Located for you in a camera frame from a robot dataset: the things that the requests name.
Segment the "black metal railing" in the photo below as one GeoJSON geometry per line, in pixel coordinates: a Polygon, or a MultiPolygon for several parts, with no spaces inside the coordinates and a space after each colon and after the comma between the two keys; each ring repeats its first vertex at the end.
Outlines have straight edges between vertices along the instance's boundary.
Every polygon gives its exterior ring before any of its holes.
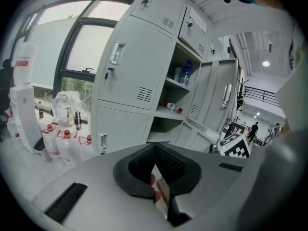
{"type": "Polygon", "coordinates": [[[274,92],[270,92],[267,90],[262,90],[262,89],[258,89],[254,87],[245,87],[243,96],[248,97],[248,98],[257,99],[265,103],[270,103],[272,105],[275,105],[281,108],[277,99],[275,98],[274,92]]]}

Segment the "white paper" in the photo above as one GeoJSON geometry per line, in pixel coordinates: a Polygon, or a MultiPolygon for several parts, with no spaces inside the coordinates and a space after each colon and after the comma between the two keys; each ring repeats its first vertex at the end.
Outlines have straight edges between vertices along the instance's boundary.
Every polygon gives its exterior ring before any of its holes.
{"type": "Polygon", "coordinates": [[[191,14],[190,17],[200,26],[200,28],[204,31],[206,34],[206,23],[202,18],[197,14],[197,12],[191,8],[191,14]]]}

